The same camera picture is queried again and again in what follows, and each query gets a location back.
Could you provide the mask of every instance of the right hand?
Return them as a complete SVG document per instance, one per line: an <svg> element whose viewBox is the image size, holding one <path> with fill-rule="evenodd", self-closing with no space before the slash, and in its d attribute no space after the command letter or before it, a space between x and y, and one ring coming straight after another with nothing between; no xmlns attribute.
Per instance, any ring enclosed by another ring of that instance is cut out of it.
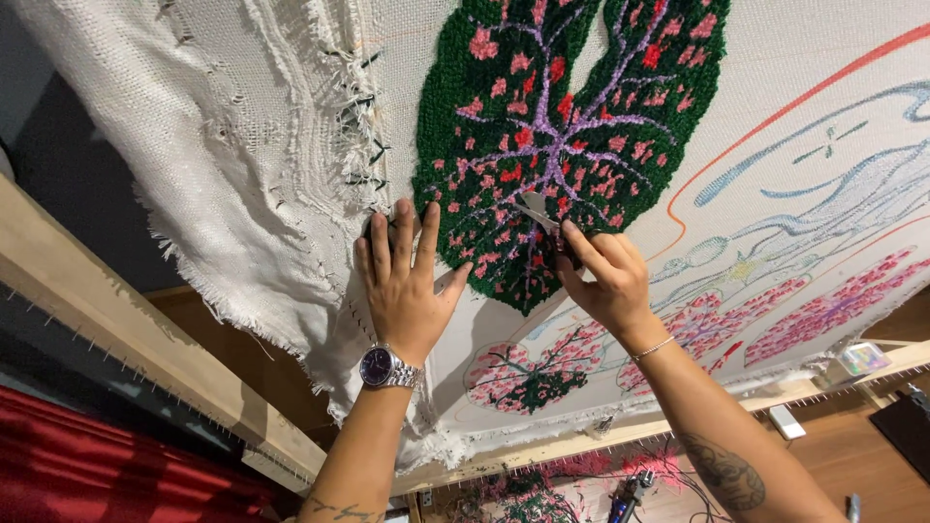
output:
<svg viewBox="0 0 930 523"><path fill-rule="evenodd" d="M568 220L562 234L597 278L582 281L567 257L556 257L559 280L578 306L621 340L658 321L649 309L649 271L625 235L600 234L588 241Z"/></svg>

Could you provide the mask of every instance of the silver watch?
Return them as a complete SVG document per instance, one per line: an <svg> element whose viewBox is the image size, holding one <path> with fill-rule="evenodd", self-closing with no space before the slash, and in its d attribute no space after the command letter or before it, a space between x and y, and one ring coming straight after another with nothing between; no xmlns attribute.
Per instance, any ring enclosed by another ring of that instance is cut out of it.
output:
<svg viewBox="0 0 930 523"><path fill-rule="evenodd" d="M362 381L372 387L400 385L419 389L423 369L407 365L387 343L375 345L365 352L358 366Z"/></svg>

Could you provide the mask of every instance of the forearm tattoo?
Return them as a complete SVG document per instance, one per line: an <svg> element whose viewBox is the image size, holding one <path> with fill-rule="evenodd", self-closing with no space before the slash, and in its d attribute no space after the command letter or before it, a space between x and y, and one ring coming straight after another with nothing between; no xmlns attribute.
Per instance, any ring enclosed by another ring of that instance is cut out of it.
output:
<svg viewBox="0 0 930 523"><path fill-rule="evenodd" d="M765 501L765 484L746 460L697 434L679 436L697 475L728 510L751 510Z"/></svg>
<svg viewBox="0 0 930 523"><path fill-rule="evenodd" d="M356 511L356 508L358 508L358 504L333 506L323 503L313 496L307 498L307 510L310 514L324 512L333 521L341 523L382 523L384 521L383 512L361 512Z"/></svg>

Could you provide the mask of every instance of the leaf design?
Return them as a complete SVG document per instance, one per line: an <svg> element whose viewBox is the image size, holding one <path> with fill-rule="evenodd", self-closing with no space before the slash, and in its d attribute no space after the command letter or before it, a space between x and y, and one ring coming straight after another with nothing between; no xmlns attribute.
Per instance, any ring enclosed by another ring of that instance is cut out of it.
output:
<svg viewBox="0 0 930 523"><path fill-rule="evenodd" d="M903 248L885 256L869 269L847 279L832 292L814 298L782 318L746 349L745 366L750 367L779 355L798 343L810 342L884 300L893 289L901 287L917 273L930 267L930 259L917 261L885 279L915 249Z"/></svg>
<svg viewBox="0 0 930 523"><path fill-rule="evenodd" d="M720 291L710 290L666 318L663 323L688 354L699 360L709 351L729 342L755 320L770 313L809 282L809 275L789 278L723 314L718 314L723 305ZM722 367L741 345L741 342L730 345L726 353L714 361L709 369L705 367L705 370L713 373ZM645 376L632 362L623 366L617 376L617 386L624 390L631 391L645 383ZM645 389L637 391L634 395L642 396L650 392L652 391Z"/></svg>
<svg viewBox="0 0 930 523"><path fill-rule="evenodd" d="M561 285L513 204L618 232L658 201L716 90L728 0L605 0L609 48L569 92L595 0L464 0L423 86L414 196L443 210L439 252L524 315Z"/></svg>
<svg viewBox="0 0 930 523"><path fill-rule="evenodd" d="M468 398L480 407L532 414L561 400L588 382L604 359L601 339L607 331L590 320L569 330L552 347L531 361L525 347L492 343L475 355L465 371Z"/></svg>

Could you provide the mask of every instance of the left hand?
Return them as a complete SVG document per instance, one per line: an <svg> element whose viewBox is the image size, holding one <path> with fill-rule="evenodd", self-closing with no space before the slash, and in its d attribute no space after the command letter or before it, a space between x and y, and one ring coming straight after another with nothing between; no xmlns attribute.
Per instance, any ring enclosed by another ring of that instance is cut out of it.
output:
<svg viewBox="0 0 930 523"><path fill-rule="evenodd" d="M417 262L411 268L413 250L413 205L401 198L397 209L397 236L393 260L388 247L388 220L383 214L371 217L372 246L364 238L355 242L371 319L378 340L407 365L423 368L426 356L439 341L465 289L472 263L462 265L452 282L438 295L433 294L432 267L436 237L439 235L439 204L426 207L423 231L417 247Z"/></svg>

